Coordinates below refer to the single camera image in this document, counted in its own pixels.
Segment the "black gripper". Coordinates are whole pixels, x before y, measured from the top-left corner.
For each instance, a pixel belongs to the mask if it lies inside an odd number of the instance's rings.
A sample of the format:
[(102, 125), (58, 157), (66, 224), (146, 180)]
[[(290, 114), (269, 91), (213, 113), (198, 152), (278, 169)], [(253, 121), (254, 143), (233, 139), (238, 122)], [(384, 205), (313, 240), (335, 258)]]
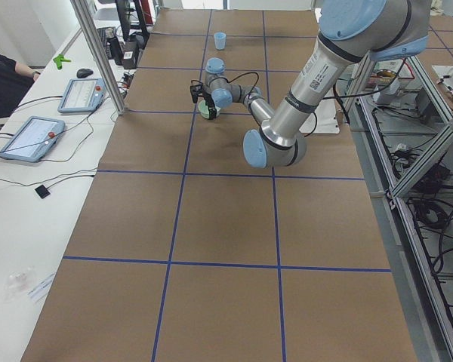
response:
[(211, 98), (211, 95), (206, 90), (203, 91), (203, 98), (208, 110), (208, 120), (213, 120), (216, 118), (216, 107), (214, 106), (214, 101)]

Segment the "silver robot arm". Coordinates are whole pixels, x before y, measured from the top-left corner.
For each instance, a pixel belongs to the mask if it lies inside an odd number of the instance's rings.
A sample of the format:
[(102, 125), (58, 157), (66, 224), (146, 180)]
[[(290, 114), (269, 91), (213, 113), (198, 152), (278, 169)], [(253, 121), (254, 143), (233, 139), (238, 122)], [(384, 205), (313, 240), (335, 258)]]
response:
[(307, 145), (301, 126), (351, 64), (364, 56), (396, 60), (421, 53), (427, 46), (429, 1), (326, 1), (312, 56), (276, 109), (255, 86), (227, 81), (219, 58), (207, 62), (205, 80), (190, 87), (193, 100), (203, 97), (215, 113), (241, 103), (259, 128), (243, 139), (245, 160), (256, 168), (298, 163)]

